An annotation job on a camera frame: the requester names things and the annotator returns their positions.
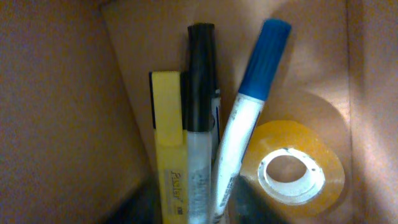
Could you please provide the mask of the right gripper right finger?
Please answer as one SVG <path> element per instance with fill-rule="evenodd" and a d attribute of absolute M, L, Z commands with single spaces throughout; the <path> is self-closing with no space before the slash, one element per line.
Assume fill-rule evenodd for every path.
<path fill-rule="evenodd" d="M 254 189 L 241 176 L 238 176 L 235 181 L 229 205 L 233 223 L 280 223 L 280 217 L 260 199 Z"/>

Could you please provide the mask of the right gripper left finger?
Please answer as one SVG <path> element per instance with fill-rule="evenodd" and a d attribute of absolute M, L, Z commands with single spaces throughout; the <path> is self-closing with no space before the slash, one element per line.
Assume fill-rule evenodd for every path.
<path fill-rule="evenodd" d="M 162 223 L 159 188 L 154 179 L 146 180 L 119 207 L 102 219 L 102 223 Z"/>

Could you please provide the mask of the yellow tape roll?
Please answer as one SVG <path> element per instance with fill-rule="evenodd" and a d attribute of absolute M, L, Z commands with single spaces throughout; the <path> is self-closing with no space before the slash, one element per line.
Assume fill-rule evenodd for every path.
<path fill-rule="evenodd" d="M 324 212 L 337 202 L 345 185 L 338 156 L 315 131 L 287 120 L 254 130 L 240 175 L 256 198 L 288 219 Z"/>

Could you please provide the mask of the yellow highlighter blue cap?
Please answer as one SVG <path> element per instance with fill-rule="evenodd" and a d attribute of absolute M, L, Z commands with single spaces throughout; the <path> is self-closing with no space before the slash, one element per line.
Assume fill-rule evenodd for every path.
<path fill-rule="evenodd" d="M 163 223 L 187 222 L 187 148 L 181 74 L 150 72 L 150 96 Z"/>

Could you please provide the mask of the white marker blue cap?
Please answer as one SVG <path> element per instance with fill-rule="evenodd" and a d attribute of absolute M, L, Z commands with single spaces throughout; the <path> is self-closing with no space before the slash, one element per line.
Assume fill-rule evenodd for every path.
<path fill-rule="evenodd" d="M 266 19 L 238 89 L 216 156 L 211 180 L 210 223 L 218 223 L 243 163 L 261 115 L 292 26 Z"/>

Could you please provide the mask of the brown cardboard box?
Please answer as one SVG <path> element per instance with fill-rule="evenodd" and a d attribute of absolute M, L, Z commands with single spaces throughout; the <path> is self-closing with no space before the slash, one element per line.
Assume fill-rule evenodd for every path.
<path fill-rule="evenodd" d="M 305 223 L 396 223 L 396 1 L 2 1 L 1 222 L 102 223 L 157 180 L 148 73 L 213 23 L 226 122 L 270 17 L 292 32 L 260 122 L 312 128 L 346 172 Z"/>

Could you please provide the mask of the white marker black cap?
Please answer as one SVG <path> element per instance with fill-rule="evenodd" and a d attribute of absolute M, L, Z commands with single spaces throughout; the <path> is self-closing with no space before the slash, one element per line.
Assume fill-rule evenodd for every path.
<path fill-rule="evenodd" d="M 211 23 L 188 27 L 187 76 L 188 222 L 210 223 L 214 29 Z"/>

